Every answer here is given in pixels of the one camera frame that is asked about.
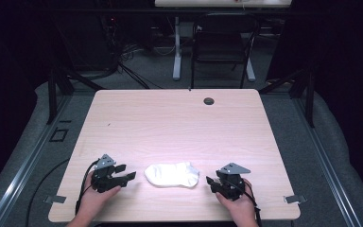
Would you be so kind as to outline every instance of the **light wood surface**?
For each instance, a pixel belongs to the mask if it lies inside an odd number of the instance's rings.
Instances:
[[[173,8],[289,8],[291,0],[155,0],[156,7]]]
[[[215,103],[206,105],[211,97]],[[86,168],[110,155],[135,180],[109,201],[98,221],[231,220],[205,176],[228,163],[251,170],[262,219],[294,219],[297,204],[280,152],[257,91],[247,89],[99,91],[91,105],[58,191],[49,219],[69,221]],[[157,187],[144,175],[152,164],[191,162],[199,170],[193,188]]]

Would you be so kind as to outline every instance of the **white cloth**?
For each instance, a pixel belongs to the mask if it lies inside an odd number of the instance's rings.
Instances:
[[[177,164],[155,164],[144,171],[148,181],[157,186],[193,187],[199,181],[199,171],[189,162]]]

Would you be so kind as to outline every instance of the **chair seat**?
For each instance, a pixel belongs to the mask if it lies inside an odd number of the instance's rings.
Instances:
[[[197,61],[241,63],[246,58],[240,34],[199,33]]]

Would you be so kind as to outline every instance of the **white desk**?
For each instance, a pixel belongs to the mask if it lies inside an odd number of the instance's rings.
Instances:
[[[215,103],[206,105],[205,97]],[[260,96],[255,90],[117,90],[96,93],[58,191],[49,219],[73,218],[84,172],[110,155],[137,175],[111,199],[97,221],[231,220],[205,177],[234,162],[251,170],[262,219],[295,219],[293,195]],[[191,162],[200,171],[193,188],[156,187],[144,170],[152,164]]]
[[[156,7],[163,8],[242,8],[242,9],[286,9],[291,0],[155,0]],[[175,63],[173,65],[173,79],[179,80],[181,76],[182,55],[180,49],[179,18],[175,20]],[[255,81],[251,60],[247,64],[249,81]]]

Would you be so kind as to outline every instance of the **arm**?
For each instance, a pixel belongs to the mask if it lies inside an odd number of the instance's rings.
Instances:
[[[120,191],[120,186],[114,187],[103,193],[99,193],[92,189],[91,179],[93,172],[90,172],[85,181],[85,193],[81,199],[81,205],[76,216],[70,221],[68,227],[83,227],[88,226],[95,216],[102,210],[105,203]]]
[[[244,182],[248,183],[251,186],[251,183],[244,179]],[[252,196],[251,190],[246,186],[246,192]],[[238,227],[257,227],[257,223],[255,221],[255,211],[254,205],[251,200],[246,196],[242,195],[240,199],[236,201],[229,201],[224,198],[220,193],[216,192],[216,198],[219,202],[224,205],[232,216],[234,223]]]

